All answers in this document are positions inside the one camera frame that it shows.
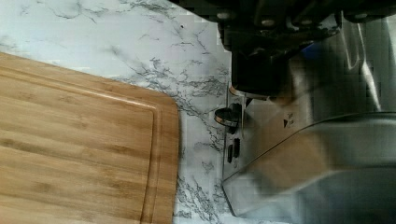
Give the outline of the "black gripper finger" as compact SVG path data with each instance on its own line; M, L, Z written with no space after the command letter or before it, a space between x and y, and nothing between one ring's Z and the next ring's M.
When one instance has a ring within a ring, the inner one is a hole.
M259 97L275 96L284 89L291 57L339 32L338 27L264 30L225 24L218 29L223 47L232 53L230 89Z

